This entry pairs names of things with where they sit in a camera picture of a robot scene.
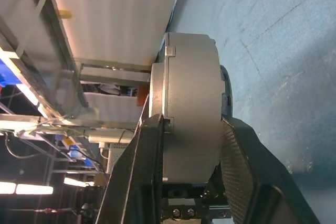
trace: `blue floor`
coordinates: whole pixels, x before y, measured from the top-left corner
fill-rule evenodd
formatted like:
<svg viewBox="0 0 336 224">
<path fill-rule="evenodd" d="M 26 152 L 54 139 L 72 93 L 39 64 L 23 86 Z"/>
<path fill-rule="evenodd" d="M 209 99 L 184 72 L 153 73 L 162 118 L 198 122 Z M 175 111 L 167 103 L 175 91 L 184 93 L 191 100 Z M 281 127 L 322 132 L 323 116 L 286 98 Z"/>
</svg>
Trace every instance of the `blue floor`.
<svg viewBox="0 0 336 224">
<path fill-rule="evenodd" d="M 335 223 L 336 0 L 178 0 L 170 31 L 216 40 L 234 116 Z"/>
</svg>

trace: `metal frame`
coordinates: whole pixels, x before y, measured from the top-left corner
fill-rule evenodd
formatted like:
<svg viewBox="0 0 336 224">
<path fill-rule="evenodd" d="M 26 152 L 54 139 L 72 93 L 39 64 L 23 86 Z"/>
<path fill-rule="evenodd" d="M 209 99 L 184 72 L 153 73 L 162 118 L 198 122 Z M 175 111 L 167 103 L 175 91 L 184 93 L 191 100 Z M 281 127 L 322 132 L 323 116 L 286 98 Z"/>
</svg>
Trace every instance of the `metal frame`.
<svg viewBox="0 0 336 224">
<path fill-rule="evenodd" d="M 92 76 L 89 74 L 81 74 L 79 78 L 81 81 L 85 81 L 85 82 L 95 82 L 95 83 L 104 83 L 104 84 L 118 83 L 119 85 L 130 86 L 130 87 L 137 87 L 142 84 L 143 85 L 149 84 L 146 81 L 135 81 L 135 80 L 112 78 L 112 77 Z"/>
<path fill-rule="evenodd" d="M 48 133 L 48 134 L 67 135 L 73 139 L 75 144 L 80 148 L 82 152 L 84 152 L 86 155 L 88 155 L 89 157 L 93 159 L 97 159 L 97 156 L 91 150 L 90 142 L 87 137 L 89 137 L 92 134 L 92 136 L 102 136 L 105 138 L 108 138 L 110 136 L 113 139 L 116 139 L 116 133 L 113 131 L 112 132 L 97 131 L 97 130 L 90 129 L 89 128 L 90 126 L 82 127 L 84 122 L 81 120 L 80 121 L 72 120 L 72 119 L 69 119 L 69 120 L 70 121 L 68 121 L 68 123 L 70 123 L 70 125 L 65 124 L 65 121 L 67 120 L 50 121 L 50 120 L 45 120 L 44 118 L 41 118 L 39 116 L 0 114 L 0 122 L 2 121 L 3 129 L 15 130 L 17 132 L 34 131 L 34 132 L 42 132 L 42 133 Z M 76 124 L 73 124 L 74 121 L 77 121 L 78 122 L 77 125 L 80 125 L 81 127 L 76 127 L 76 126 L 74 127 L 74 125 L 76 125 Z M 43 140 L 47 142 L 49 145 L 51 145 L 54 149 L 61 151 L 59 147 L 52 145 L 45 138 L 40 136 L 39 140 Z M 69 159 L 69 161 L 74 161 L 72 158 L 68 157 L 68 155 L 66 155 L 64 152 L 61 152 L 61 153 L 64 156 L 66 156 Z M 95 162 L 92 162 L 92 163 L 96 170 L 100 170 L 100 167 L 98 164 L 96 164 Z"/>
<path fill-rule="evenodd" d="M 45 126 L 46 130 L 61 130 L 58 126 L 76 126 L 76 127 L 104 127 L 110 129 L 130 129 L 133 130 L 137 126 L 138 123 L 128 123 L 128 122 L 103 122 L 103 121 L 95 121 L 95 120 L 84 120 L 84 119 L 51 119 L 47 120 L 41 116 L 31 116 L 31 115 L 8 115 L 8 114 L 0 114 L 0 122 L 3 121 L 2 128 L 10 129 L 10 130 L 21 130 L 26 129 L 28 127 L 36 126 L 44 126 L 43 124 L 48 124 Z"/>
<path fill-rule="evenodd" d="M 1 33 L 1 47 L 4 51 L 12 53 L 15 56 L 11 57 L 9 60 L 21 71 L 18 74 L 19 80 L 30 87 L 32 92 L 35 94 L 38 101 L 44 106 L 47 111 L 48 116 L 60 116 L 64 115 L 64 111 L 56 103 L 55 97 L 53 97 L 49 92 L 47 92 L 46 85 L 44 80 L 41 78 L 38 79 L 38 74 L 33 75 L 30 73 L 30 70 L 26 68 L 25 61 L 29 61 L 29 58 L 25 57 L 24 61 L 22 60 L 25 54 L 25 47 L 28 44 L 29 38 L 32 36 L 32 31 L 34 30 L 34 25 L 37 19 L 40 18 L 41 14 L 45 18 L 46 28 L 51 33 L 51 36 L 55 36 L 57 39 L 52 42 L 59 49 L 61 57 L 65 60 L 67 69 L 72 72 L 71 82 L 75 87 L 74 93 L 77 95 L 81 106 L 87 106 L 85 96 L 83 94 L 82 87 L 79 82 L 76 64 L 73 59 L 70 46 L 68 41 L 65 39 L 66 34 L 63 28 L 62 22 L 59 22 L 55 11 L 55 0 L 38 0 L 37 5 L 34 11 L 33 20 L 29 20 L 29 27 L 24 31 L 23 39 L 20 43 L 16 39 L 11 29 L 7 26 L 6 22 L 0 18 L 0 33 Z"/>
<path fill-rule="evenodd" d="M 84 67 L 89 68 L 105 68 L 111 70 L 122 70 L 122 71 L 131 71 L 139 73 L 150 73 L 152 66 L 145 65 L 136 65 L 128 63 L 120 63 L 115 61 L 106 61 L 106 60 L 92 60 L 84 58 L 75 58 L 76 62 L 79 62 L 84 65 Z"/>
<path fill-rule="evenodd" d="M 68 173 L 68 174 L 98 174 L 97 170 L 52 170 L 53 173 Z"/>
<path fill-rule="evenodd" d="M 10 114 L 10 115 L 14 115 L 14 112 L 12 110 L 10 110 L 9 108 L 7 108 L 7 106 L 3 105 L 2 103 L 0 103 L 0 108 L 2 110 L 4 110 L 7 114 Z M 44 149 L 38 147 L 37 145 L 33 144 L 32 142 L 30 142 L 28 139 L 30 140 L 41 140 L 41 141 L 44 141 L 46 142 L 48 145 L 50 145 L 52 148 L 54 148 L 55 150 L 57 150 L 59 153 L 61 153 L 67 161 L 70 161 L 70 162 L 73 162 L 75 161 L 75 159 L 72 159 L 71 157 L 69 157 L 66 153 L 62 152 L 62 150 L 60 148 L 58 148 L 56 145 L 52 144 L 51 142 L 49 142 L 46 138 L 44 138 L 43 136 L 39 135 L 39 134 L 36 134 L 37 137 L 25 137 L 25 136 L 22 136 L 22 137 L 19 137 L 19 140 L 29 146 L 31 146 L 32 148 L 34 148 L 35 150 L 47 155 L 48 157 L 50 157 L 51 159 L 53 159 L 54 161 L 64 161 L 64 158 L 56 158 L 55 155 L 51 155 L 50 153 L 48 153 L 47 151 L 45 151 Z"/>
</svg>

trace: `metal beam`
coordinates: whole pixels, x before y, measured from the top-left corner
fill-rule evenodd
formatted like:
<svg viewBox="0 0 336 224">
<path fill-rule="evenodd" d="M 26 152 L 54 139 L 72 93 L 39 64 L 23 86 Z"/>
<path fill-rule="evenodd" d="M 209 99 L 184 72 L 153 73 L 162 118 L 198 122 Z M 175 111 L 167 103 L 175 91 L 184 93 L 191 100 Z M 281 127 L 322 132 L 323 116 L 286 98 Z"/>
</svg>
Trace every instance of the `metal beam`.
<svg viewBox="0 0 336 224">
<path fill-rule="evenodd" d="M 7 114 L 10 115 L 14 115 L 14 112 L 12 110 L 10 110 L 9 108 L 7 108 L 3 103 L 0 102 L 0 108 L 5 111 Z M 74 159 L 72 159 L 71 157 L 69 157 L 66 153 L 62 152 L 62 150 L 60 150 L 57 146 L 55 146 L 54 144 L 52 144 L 51 142 L 49 142 L 46 138 L 44 138 L 43 136 L 36 134 L 37 137 L 34 136 L 24 136 L 22 135 L 19 140 L 21 140 L 22 142 L 30 145 L 31 147 L 33 147 L 34 149 L 40 151 L 43 154 L 46 154 L 47 156 L 49 156 L 50 158 L 52 158 L 54 161 L 60 161 L 58 158 L 55 157 L 55 155 L 49 155 L 48 152 L 44 151 L 43 149 L 39 148 L 38 146 L 36 146 L 35 144 L 29 142 L 28 140 L 39 140 L 39 141 L 44 141 L 47 144 L 49 144 L 52 148 L 54 148 L 55 150 L 57 150 L 58 152 L 60 152 L 64 157 L 66 157 L 66 159 L 68 161 L 74 161 Z"/>
<path fill-rule="evenodd" d="M 21 56 L 23 55 L 25 47 L 27 46 L 27 44 L 29 42 L 30 34 L 32 33 L 32 31 L 34 31 L 34 26 L 35 26 L 36 20 L 39 19 L 42 8 L 43 8 L 45 2 L 46 2 L 46 0 L 39 0 L 38 3 L 37 3 L 37 6 L 35 7 L 35 15 L 33 17 L 33 20 L 30 20 L 30 26 L 27 29 L 27 31 L 25 31 L 23 39 L 21 40 L 21 42 L 19 43 L 19 45 L 16 49 L 16 54 L 17 54 L 18 58 L 21 58 Z"/>
<path fill-rule="evenodd" d="M 112 77 L 103 77 L 103 76 L 91 76 L 89 74 L 81 74 L 80 75 L 81 81 L 86 82 L 95 82 L 95 83 L 104 83 L 104 84 L 114 84 L 117 83 L 122 86 L 129 86 L 129 87 L 137 87 L 139 85 L 146 85 L 149 84 L 146 81 L 135 81 L 135 80 L 126 80 L 126 79 L 119 79 L 119 78 L 112 78 Z"/>
<path fill-rule="evenodd" d="M 113 122 L 113 121 L 96 121 L 82 119 L 66 119 L 66 120 L 46 120 L 41 116 L 31 115 L 8 115 L 0 114 L 0 127 L 8 130 L 32 130 L 37 124 L 42 125 L 43 122 L 53 126 L 80 126 L 80 127 L 104 127 L 111 129 L 130 129 L 133 130 L 138 123 L 129 122 Z"/>
<path fill-rule="evenodd" d="M 90 142 L 86 139 L 86 137 L 82 137 L 82 136 L 76 136 L 75 132 L 69 132 L 69 136 L 74 140 L 74 142 L 76 143 L 76 145 L 79 147 L 79 149 L 85 153 L 87 156 L 97 160 L 97 156 L 93 153 L 91 146 L 90 146 Z M 96 170 L 100 170 L 99 165 L 94 162 L 93 160 L 92 164 L 94 166 L 94 168 Z"/>
<path fill-rule="evenodd" d="M 74 168 L 74 169 L 80 169 L 80 168 L 87 168 L 87 169 L 93 169 L 93 167 L 91 166 L 87 166 L 87 165 L 69 165 L 69 168 Z"/>
<path fill-rule="evenodd" d="M 52 170 L 53 173 L 68 173 L 68 174 L 98 174 L 96 170 Z"/>
<path fill-rule="evenodd" d="M 123 134 L 123 131 L 124 131 L 123 129 L 106 129 L 106 130 L 101 131 L 101 130 L 93 129 L 91 127 L 77 127 L 77 126 L 75 127 L 74 126 L 67 126 L 67 127 L 42 126 L 36 130 L 36 132 L 38 133 L 44 133 L 44 134 L 50 134 L 50 135 L 64 135 L 65 132 L 66 132 L 66 135 L 69 135 L 70 132 L 75 132 L 76 136 L 88 137 L 89 142 L 91 143 L 94 143 L 94 142 L 118 143 L 121 134 Z M 131 139 L 133 138 L 133 135 L 134 135 L 133 131 L 126 131 L 123 134 L 122 139 L 131 141 Z M 97 141 L 95 141 L 96 138 L 111 138 L 112 141 L 108 142 L 102 139 L 99 139 L 99 140 L 97 139 Z"/>
<path fill-rule="evenodd" d="M 150 73 L 152 69 L 152 65 L 149 66 L 136 65 L 136 64 L 127 64 L 107 60 L 75 58 L 75 61 L 83 64 L 84 67 L 91 67 L 91 68 L 105 68 L 105 69 L 140 72 L 140 73 Z"/>
<path fill-rule="evenodd" d="M 9 108 L 7 108 L 6 105 L 4 105 L 3 103 L 0 102 L 0 109 L 2 109 L 3 111 L 5 111 L 7 114 L 14 114 L 13 111 L 11 111 Z"/>
</svg>

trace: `ceiling light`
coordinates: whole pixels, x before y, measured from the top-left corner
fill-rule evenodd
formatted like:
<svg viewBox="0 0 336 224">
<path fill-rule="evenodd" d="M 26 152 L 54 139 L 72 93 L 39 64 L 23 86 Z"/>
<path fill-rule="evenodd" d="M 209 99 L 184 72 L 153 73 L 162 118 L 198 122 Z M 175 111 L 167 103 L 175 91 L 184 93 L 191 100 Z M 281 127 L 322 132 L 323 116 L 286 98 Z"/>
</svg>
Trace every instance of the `ceiling light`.
<svg viewBox="0 0 336 224">
<path fill-rule="evenodd" d="M 0 182 L 0 194 L 13 194 L 15 192 L 15 183 Z"/>
<path fill-rule="evenodd" d="M 75 180 L 72 178 L 64 178 L 64 184 L 70 185 L 70 186 L 80 186 L 80 187 L 87 187 L 87 186 L 93 186 L 94 182 L 83 182 L 79 180 Z"/>
<path fill-rule="evenodd" d="M 27 99 L 29 101 L 31 101 L 31 103 L 33 105 L 37 105 L 38 104 L 38 100 L 36 98 L 36 96 L 32 93 L 32 91 L 29 89 L 29 87 L 27 85 L 24 84 L 17 84 L 16 85 L 20 91 L 27 97 Z"/>
<path fill-rule="evenodd" d="M 15 193 L 25 195 L 46 195 L 53 194 L 53 191 L 54 189 L 51 186 L 18 184 Z"/>
</svg>

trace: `black mechanical part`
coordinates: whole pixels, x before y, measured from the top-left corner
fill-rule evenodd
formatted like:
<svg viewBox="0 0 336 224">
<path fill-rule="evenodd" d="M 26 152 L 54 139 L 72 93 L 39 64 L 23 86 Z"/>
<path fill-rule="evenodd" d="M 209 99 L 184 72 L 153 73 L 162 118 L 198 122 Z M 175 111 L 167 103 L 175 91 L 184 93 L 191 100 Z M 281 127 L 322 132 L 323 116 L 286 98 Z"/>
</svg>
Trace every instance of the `black mechanical part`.
<svg viewBox="0 0 336 224">
<path fill-rule="evenodd" d="M 144 119 L 113 169 L 96 223 L 208 224 L 233 217 L 235 224 L 318 224 L 286 168 L 254 130 L 230 117 L 222 125 L 220 165 L 207 184 L 162 184 L 164 120 Z"/>
<path fill-rule="evenodd" d="M 243 121 L 223 119 L 220 158 L 235 224 L 319 223 L 286 168 Z"/>
<path fill-rule="evenodd" d="M 222 115 L 232 116 L 232 89 L 229 74 L 224 66 L 220 66 L 221 80 L 225 82 L 225 92 L 222 94 Z"/>
<path fill-rule="evenodd" d="M 97 224 L 160 223 L 163 118 L 145 119 L 115 164 Z"/>
</svg>

